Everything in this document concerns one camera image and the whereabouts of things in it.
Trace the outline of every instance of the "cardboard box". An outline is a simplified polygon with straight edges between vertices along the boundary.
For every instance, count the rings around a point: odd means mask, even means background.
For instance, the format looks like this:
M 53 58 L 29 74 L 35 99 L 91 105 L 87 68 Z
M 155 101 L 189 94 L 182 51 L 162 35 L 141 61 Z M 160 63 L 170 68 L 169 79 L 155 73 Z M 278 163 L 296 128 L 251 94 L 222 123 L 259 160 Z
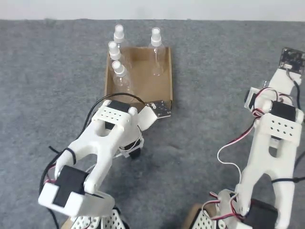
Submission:
M 151 50 L 148 47 L 132 47 L 129 51 L 132 61 L 132 70 L 130 74 L 135 88 L 134 94 L 145 102 L 163 100 L 166 107 L 171 110 L 173 102 L 171 49 L 166 47 L 164 72 L 160 76 L 151 74 L 152 63 L 149 61 Z M 111 63 L 108 54 L 105 74 L 105 95 L 115 93 L 115 87 L 112 80 L 114 72 L 113 70 L 111 71 Z M 122 96 L 114 97 L 116 100 L 121 100 L 121 98 Z M 131 104 L 138 109 L 143 107 L 141 103 L 136 100 L 133 100 Z

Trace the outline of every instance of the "bottle cap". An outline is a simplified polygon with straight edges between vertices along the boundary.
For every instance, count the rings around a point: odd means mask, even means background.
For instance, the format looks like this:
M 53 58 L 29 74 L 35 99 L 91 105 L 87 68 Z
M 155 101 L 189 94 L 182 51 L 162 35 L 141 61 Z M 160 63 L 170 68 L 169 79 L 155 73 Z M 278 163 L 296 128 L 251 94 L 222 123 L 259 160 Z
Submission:
M 126 68 L 121 64 L 121 62 L 114 61 L 112 63 L 112 68 L 114 69 L 114 72 L 117 74 L 117 76 L 123 77 L 126 75 Z
M 152 29 L 152 46 L 159 47 L 162 44 L 161 32 L 158 27 Z
M 119 49 L 118 45 L 116 44 L 116 42 L 114 42 L 114 41 L 109 42 L 108 48 L 109 48 L 110 58 L 114 61 L 119 60 L 121 57 L 121 52 L 120 52 L 120 49 Z
M 124 41 L 124 27 L 122 25 L 116 25 L 114 34 L 113 34 L 113 39 L 117 43 L 122 43 Z

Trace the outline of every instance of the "white wall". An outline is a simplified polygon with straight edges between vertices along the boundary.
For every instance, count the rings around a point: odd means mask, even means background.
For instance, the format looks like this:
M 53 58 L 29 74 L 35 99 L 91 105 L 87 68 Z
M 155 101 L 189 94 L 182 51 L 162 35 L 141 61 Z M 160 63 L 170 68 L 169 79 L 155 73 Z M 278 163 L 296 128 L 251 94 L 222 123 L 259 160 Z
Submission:
M 305 0 L 0 0 L 0 19 L 45 18 L 305 21 Z

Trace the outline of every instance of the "white robotic arm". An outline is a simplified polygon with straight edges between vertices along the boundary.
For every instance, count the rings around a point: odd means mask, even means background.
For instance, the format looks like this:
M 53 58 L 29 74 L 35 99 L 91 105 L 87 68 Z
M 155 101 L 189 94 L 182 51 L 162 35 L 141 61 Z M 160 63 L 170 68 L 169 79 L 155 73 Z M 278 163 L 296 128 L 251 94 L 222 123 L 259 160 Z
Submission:
M 254 138 L 240 183 L 236 185 L 235 191 L 225 189 L 217 195 L 218 215 L 230 216 L 222 217 L 228 229 L 286 229 L 289 226 L 295 189 L 295 156 L 304 121 L 304 113 L 293 106 L 290 93 L 294 86 L 298 87 L 301 83 L 304 61 L 304 52 L 283 49 L 279 68 L 268 87 L 251 88 L 245 98 L 245 108 L 260 115 L 256 116 L 253 124 Z M 275 156 L 270 154 L 270 148 L 276 150 Z M 251 196 L 254 185 L 263 174 L 268 174 L 272 179 L 274 211 L 277 212 L 274 215 L 277 219 L 273 217 L 272 222 L 270 217 L 268 220 L 271 222 L 258 227 L 255 223 L 247 223 L 247 219 L 249 216 L 256 217 L 251 211 Z
M 141 130 L 157 119 L 155 112 L 145 106 L 138 114 L 135 107 L 106 100 L 94 114 L 79 138 L 57 159 L 55 183 L 46 183 L 39 196 L 39 204 L 70 217 L 105 217 L 112 213 L 114 199 L 99 192 L 113 156 L 138 153 L 143 147 Z M 97 156 L 91 173 L 73 167 L 76 161 L 89 154 Z

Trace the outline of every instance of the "black circuit board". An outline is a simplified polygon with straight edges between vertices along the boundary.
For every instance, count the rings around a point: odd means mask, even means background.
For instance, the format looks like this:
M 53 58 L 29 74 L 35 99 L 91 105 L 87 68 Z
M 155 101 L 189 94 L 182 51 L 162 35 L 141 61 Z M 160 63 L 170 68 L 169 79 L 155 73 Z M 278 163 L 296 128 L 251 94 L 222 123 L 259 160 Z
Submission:
M 285 64 L 292 66 L 292 69 L 289 69 L 289 71 L 302 74 L 305 65 L 305 52 L 291 48 L 283 48 L 279 68 L 285 70 Z

